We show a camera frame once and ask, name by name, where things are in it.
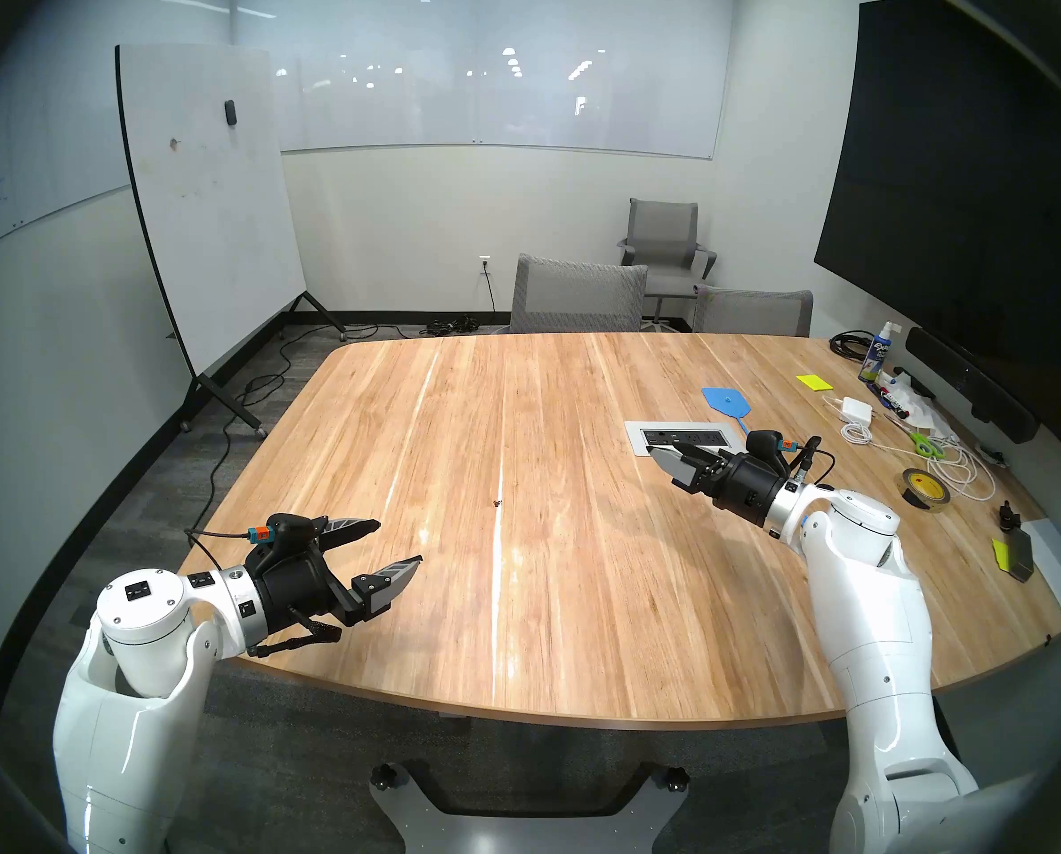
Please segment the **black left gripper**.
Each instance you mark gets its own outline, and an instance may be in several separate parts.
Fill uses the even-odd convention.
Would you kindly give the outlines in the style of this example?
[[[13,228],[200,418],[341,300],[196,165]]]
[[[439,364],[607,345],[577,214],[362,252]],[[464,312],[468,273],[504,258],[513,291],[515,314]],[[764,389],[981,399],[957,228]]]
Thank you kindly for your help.
[[[246,558],[246,569],[262,603],[268,634],[278,634],[296,624],[308,631],[274,645],[258,643],[247,648],[253,658],[265,658],[284,650],[338,642],[341,628],[323,623],[317,616],[332,615],[345,628],[386,612],[392,600],[406,589],[422,564],[422,555],[395,561],[370,574],[351,580],[351,594],[331,573],[321,550],[340,548],[377,531],[379,520],[366,518],[313,519],[315,542],[296,555],[276,558],[275,543],[259,543]]]

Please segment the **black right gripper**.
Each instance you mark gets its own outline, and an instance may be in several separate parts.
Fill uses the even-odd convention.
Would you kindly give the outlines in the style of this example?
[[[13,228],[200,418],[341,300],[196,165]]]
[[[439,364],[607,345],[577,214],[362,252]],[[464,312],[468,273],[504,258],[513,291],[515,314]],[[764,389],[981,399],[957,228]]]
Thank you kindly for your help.
[[[787,468],[780,475],[751,454],[723,447],[678,442],[678,447],[647,447],[646,451],[678,488],[710,498],[714,508],[758,528],[765,528],[789,474]]]

